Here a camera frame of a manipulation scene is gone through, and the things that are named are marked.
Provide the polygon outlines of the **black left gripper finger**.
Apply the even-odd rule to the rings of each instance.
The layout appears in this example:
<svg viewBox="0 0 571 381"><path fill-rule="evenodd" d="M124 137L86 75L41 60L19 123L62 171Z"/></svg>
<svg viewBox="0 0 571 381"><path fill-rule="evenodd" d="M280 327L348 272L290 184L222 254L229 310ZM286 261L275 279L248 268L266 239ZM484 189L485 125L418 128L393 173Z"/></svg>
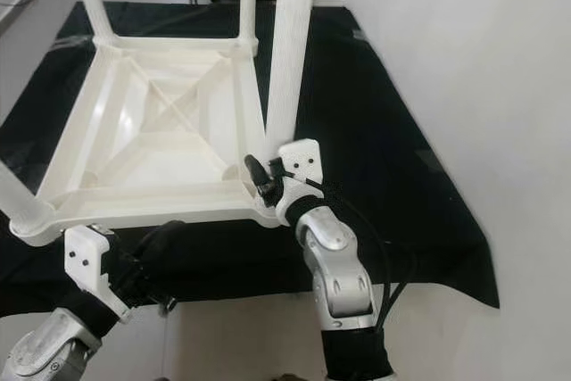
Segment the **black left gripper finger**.
<svg viewBox="0 0 571 381"><path fill-rule="evenodd" d="M166 246L163 247L163 249L145 249L146 259L161 258L161 254L163 254L164 251L169 249L170 243L174 241L174 239L176 239L180 233L182 233L184 227L186 227L186 223L182 223L182 227L180 227L179 230L176 231L176 233L170 234L169 242L167 243Z"/></svg>
<svg viewBox="0 0 571 381"><path fill-rule="evenodd" d="M147 231L137 242L137 249L163 249L169 242L171 233L176 233L182 227L182 221L171 220L164 222L163 225L156 226Z"/></svg>

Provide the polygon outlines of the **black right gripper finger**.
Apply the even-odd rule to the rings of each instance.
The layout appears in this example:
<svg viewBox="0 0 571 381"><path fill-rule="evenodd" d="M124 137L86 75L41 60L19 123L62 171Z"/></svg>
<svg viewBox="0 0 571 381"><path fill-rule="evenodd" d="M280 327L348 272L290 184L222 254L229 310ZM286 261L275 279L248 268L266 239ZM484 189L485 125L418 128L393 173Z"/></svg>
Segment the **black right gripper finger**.
<svg viewBox="0 0 571 381"><path fill-rule="evenodd" d="M269 199L274 194L274 179L268 173L265 166L253 155L244 157L244 166L249 172L254 189L262 199Z"/></svg>

